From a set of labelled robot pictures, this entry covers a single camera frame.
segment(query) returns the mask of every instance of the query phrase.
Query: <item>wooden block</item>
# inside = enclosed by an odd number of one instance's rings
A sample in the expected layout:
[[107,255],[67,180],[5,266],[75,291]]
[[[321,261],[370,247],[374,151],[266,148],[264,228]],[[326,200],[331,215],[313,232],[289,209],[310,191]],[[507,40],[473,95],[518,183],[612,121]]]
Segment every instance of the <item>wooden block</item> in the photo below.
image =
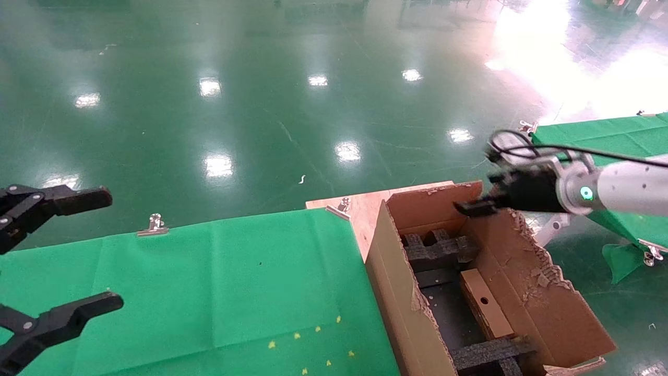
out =
[[462,272],[462,290],[488,340],[514,334],[478,269]]
[[[389,199],[394,193],[439,188],[447,185],[452,185],[452,182],[444,181],[441,183],[415,185],[413,187],[344,196],[350,198],[350,210],[348,211],[348,214],[351,217],[351,225],[355,232],[355,238],[357,238],[357,245],[359,246],[359,253],[362,254],[362,260],[366,261],[367,255],[369,254],[369,246],[371,245],[376,221],[378,220],[378,211],[383,200]],[[344,197],[308,201],[306,202],[306,208],[315,209],[318,207],[326,207],[327,205],[337,207],[339,206],[341,199]]]

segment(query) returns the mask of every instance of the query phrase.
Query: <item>green cloth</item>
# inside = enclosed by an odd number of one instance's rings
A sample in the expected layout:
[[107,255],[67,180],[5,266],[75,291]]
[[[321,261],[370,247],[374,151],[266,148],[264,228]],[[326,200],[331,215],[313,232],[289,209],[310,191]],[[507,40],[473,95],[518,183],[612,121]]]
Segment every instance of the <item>green cloth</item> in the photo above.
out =
[[399,375],[350,223],[324,209],[10,252],[0,270],[0,301],[33,316],[125,300],[23,376]]
[[635,244],[606,244],[603,246],[603,258],[613,272],[613,284],[626,278],[633,270],[643,265],[643,253]]
[[[570,145],[632,157],[652,157],[668,153],[668,113],[539,126],[532,140],[536,145]],[[618,161],[594,156],[594,162],[604,166]],[[589,218],[636,245],[604,251],[613,271],[613,283],[643,264],[640,249],[644,246],[638,239],[668,246],[668,231],[665,231],[668,217],[595,211]]]

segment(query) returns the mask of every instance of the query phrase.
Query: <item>open cardboard box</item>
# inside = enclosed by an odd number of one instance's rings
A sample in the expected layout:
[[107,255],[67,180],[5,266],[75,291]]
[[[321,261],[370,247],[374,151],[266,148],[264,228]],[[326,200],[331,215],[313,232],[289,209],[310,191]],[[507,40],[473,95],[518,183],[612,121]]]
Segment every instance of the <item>open cardboard box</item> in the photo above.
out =
[[[523,374],[575,375],[604,363],[599,357],[615,350],[614,342],[550,254],[536,245],[521,214],[504,210],[469,218],[454,209],[453,201],[481,192],[478,181],[397,193],[381,204],[366,266],[402,374],[457,375],[399,238],[433,229],[468,236],[480,246],[468,267],[478,269],[515,334],[536,348],[520,364]],[[537,268],[549,279],[545,287],[532,276]]]

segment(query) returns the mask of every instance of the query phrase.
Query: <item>floor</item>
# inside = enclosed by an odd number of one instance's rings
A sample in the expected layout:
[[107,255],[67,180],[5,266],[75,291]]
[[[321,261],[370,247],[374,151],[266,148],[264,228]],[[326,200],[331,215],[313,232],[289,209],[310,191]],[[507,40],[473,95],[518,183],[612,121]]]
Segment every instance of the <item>floor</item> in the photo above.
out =
[[[114,196],[22,247],[484,179],[493,130],[668,107],[664,1],[313,1],[0,0],[0,185]],[[666,267],[611,286],[618,241],[550,251],[620,346],[599,374],[662,375]]]

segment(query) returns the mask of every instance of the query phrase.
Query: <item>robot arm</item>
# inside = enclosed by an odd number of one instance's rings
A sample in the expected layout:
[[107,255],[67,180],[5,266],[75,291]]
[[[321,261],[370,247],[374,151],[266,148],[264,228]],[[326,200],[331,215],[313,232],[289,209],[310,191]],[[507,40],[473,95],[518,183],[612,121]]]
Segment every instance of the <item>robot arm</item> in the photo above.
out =
[[[560,160],[559,153],[566,153],[568,160]],[[668,216],[668,155],[596,168],[590,154],[537,149],[523,135],[504,131],[490,139],[488,158],[505,169],[489,176],[494,184],[489,194],[456,204],[465,215],[491,215],[510,207],[575,215],[607,209]]]
[[[648,160],[668,163],[668,154]],[[668,217],[666,167],[618,162],[593,174],[559,179],[557,184],[569,212],[607,209]]]

